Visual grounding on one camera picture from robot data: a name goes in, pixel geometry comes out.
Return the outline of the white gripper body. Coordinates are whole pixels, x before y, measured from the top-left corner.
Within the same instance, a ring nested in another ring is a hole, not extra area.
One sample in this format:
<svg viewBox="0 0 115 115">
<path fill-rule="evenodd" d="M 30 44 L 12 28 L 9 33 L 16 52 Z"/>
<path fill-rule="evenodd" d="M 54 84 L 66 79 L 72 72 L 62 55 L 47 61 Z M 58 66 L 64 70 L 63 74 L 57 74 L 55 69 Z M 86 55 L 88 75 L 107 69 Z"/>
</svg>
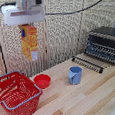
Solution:
<svg viewBox="0 0 115 115">
<path fill-rule="evenodd" d="M 25 25 L 27 23 L 41 22 L 45 19 L 45 11 L 40 0 L 28 3 L 21 9 L 16 5 L 3 5 L 1 7 L 4 23 L 7 26 Z"/>
</svg>

